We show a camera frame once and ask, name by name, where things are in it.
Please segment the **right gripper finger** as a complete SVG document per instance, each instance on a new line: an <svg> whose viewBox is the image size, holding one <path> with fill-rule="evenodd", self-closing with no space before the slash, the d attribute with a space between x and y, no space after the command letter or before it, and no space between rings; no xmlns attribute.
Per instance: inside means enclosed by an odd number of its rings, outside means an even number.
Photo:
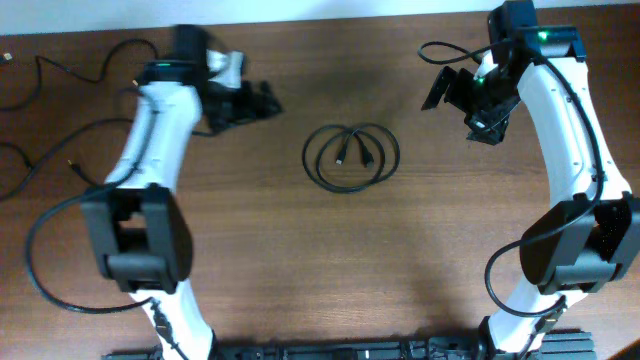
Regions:
<svg viewBox="0 0 640 360"><path fill-rule="evenodd" d="M435 108L439 104L449 86L455 80L456 76L457 72L451 67L445 66L444 68L442 68L438 76L434 80L434 83L421 107L421 110L426 111Z"/></svg>
<svg viewBox="0 0 640 360"><path fill-rule="evenodd" d="M486 125L479 121L472 122L471 131L467 135L467 139L495 146L504 140L507 127L507 120L502 120L492 125Z"/></svg>

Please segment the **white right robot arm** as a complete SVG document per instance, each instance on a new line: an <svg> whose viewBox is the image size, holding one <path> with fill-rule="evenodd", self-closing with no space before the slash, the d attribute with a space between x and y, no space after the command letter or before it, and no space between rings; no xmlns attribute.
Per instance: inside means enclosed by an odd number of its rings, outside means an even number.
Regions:
<svg viewBox="0 0 640 360"><path fill-rule="evenodd" d="M586 52L572 26L494 28L488 46L441 60L425 101L454 105L469 139L500 143L511 112L534 123L550 208L511 248L522 278L472 339L432 338L445 359L589 359L584 334L557 335L576 303L622 278L639 252L639 200L618 170L590 96Z"/></svg>

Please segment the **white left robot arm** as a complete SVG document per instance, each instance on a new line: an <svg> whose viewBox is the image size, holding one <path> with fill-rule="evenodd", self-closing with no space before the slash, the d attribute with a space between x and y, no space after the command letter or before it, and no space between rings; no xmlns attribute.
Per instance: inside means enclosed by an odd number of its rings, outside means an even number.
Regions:
<svg viewBox="0 0 640 360"><path fill-rule="evenodd" d="M244 80L245 63L242 52L209 51L147 64L124 150L104 190L89 190L81 205L100 274L141 305L162 359L212 359L218 350L190 282L194 246L175 192L200 119L217 135L281 112L267 84L254 91Z"/></svg>

